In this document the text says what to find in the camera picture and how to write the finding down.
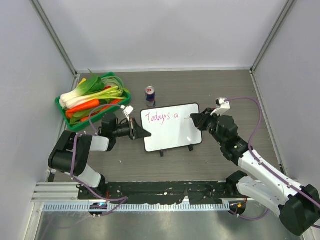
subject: black stand foot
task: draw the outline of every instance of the black stand foot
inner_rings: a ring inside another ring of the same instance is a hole
[[[194,150],[194,146],[191,144],[188,146],[189,152],[192,152]]]

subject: gray floor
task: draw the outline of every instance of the gray floor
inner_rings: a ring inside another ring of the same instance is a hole
[[[215,107],[218,97],[257,97],[248,70],[126,72],[116,75],[131,91],[131,105],[134,107],[131,117],[139,124],[140,111],[147,108],[145,88],[148,86],[155,88],[157,107],[198,103],[203,111]],[[82,74],[82,78],[90,78],[90,75]],[[249,100],[233,101],[227,114],[234,117],[239,135],[249,140],[259,118],[257,106]],[[122,119],[122,112],[118,111],[117,116]],[[279,168],[265,122],[253,140],[253,147]],[[194,151],[189,152],[187,147],[170,149],[164,151],[164,157],[160,157],[159,152],[145,152],[143,139],[118,138],[111,152],[91,153],[88,164],[110,182],[225,180],[238,170],[222,156],[219,145],[207,132],[203,133],[203,142],[195,146]],[[57,173],[55,181],[70,182],[70,178]]]
[[[261,216],[266,209],[254,201],[247,203],[247,217]],[[226,211],[113,213],[86,219],[85,212],[44,212],[36,240],[299,240],[269,213],[259,221],[247,221]]]

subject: whiteboard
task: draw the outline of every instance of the whiteboard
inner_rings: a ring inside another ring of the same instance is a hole
[[[142,110],[141,125],[152,134],[144,138],[145,150],[153,152],[202,143],[202,132],[190,118],[190,114],[198,113],[197,103]]]

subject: can top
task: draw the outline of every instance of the can top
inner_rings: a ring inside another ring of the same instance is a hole
[[[154,89],[153,86],[148,86],[148,87],[145,88],[145,93],[148,94],[148,95],[152,95],[152,94],[154,94],[155,92],[156,92],[156,91],[155,91],[155,89]]]

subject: soda can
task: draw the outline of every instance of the soda can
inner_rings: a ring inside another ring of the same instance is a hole
[[[156,106],[156,91],[152,86],[148,86],[145,89],[146,105],[149,108],[154,108]]]

